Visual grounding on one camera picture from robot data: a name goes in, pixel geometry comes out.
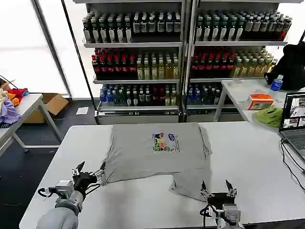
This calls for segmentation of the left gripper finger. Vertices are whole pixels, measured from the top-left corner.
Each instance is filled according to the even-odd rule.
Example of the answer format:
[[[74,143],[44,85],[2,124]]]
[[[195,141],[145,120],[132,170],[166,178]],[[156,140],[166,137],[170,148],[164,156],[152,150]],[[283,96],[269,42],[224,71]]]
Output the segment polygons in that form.
[[[91,173],[92,184],[97,184],[97,183],[105,184],[106,182],[105,165],[106,162],[103,161],[101,167],[97,171]]]
[[[72,169],[72,175],[78,176],[81,173],[81,170],[83,169],[83,166],[85,164],[85,161],[78,164],[75,168]]]

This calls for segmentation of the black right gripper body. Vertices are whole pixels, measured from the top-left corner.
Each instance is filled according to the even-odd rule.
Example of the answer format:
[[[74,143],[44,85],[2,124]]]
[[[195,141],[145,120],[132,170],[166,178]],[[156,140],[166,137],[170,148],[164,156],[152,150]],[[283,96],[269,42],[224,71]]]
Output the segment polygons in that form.
[[[213,196],[207,199],[208,203],[215,208],[222,208],[223,204],[235,204],[235,198],[227,196],[227,193],[216,192]]]

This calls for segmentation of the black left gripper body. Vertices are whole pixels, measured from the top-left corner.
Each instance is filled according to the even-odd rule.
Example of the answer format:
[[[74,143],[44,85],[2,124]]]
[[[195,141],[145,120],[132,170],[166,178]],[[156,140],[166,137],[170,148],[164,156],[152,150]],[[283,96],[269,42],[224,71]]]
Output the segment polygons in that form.
[[[97,182],[97,177],[89,172],[80,172],[78,175],[73,175],[74,190],[79,191],[83,196],[86,196],[86,190],[91,184]]]

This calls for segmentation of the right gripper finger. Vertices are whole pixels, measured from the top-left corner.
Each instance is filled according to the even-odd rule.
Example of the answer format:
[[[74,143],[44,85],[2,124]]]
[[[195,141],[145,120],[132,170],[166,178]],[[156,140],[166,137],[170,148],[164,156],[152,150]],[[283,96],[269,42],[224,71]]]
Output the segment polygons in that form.
[[[204,180],[202,180],[200,192],[205,198],[212,198],[214,196],[213,193],[207,189]]]
[[[236,197],[237,196],[237,189],[233,187],[233,185],[226,179],[225,180],[227,188],[228,188],[228,197]]]

